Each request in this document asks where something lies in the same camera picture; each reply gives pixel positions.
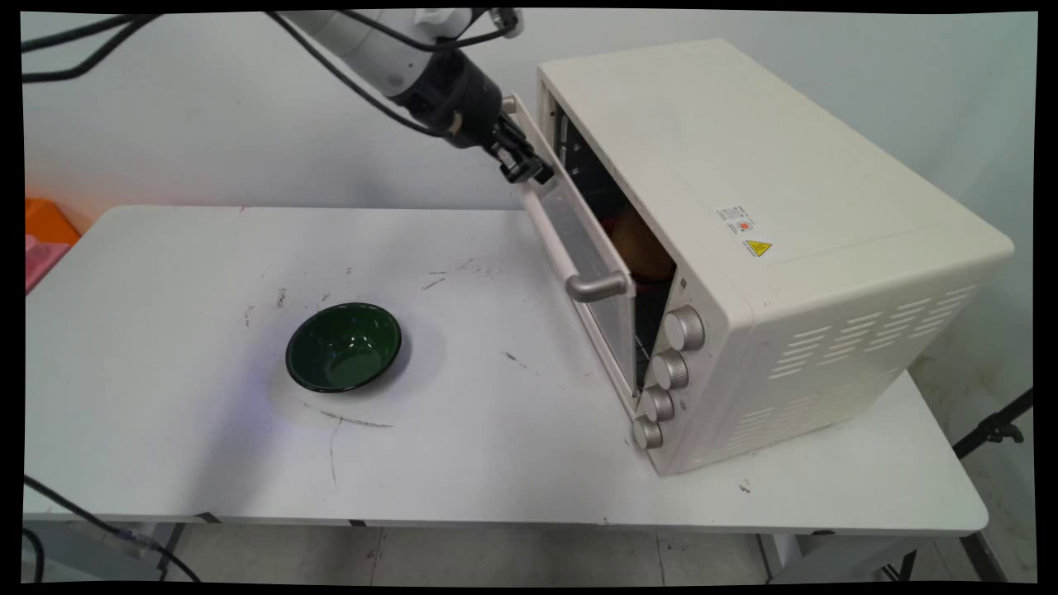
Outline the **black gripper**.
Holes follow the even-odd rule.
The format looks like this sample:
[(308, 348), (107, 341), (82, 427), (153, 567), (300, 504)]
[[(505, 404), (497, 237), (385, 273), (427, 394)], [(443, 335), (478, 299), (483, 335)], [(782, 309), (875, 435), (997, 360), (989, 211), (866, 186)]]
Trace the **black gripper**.
[(498, 85), (461, 50), (431, 54), (418, 79), (394, 95), (393, 102), (460, 150), (493, 147), (510, 184), (546, 184), (553, 178), (552, 167), (537, 157), (513, 119), (500, 116)]

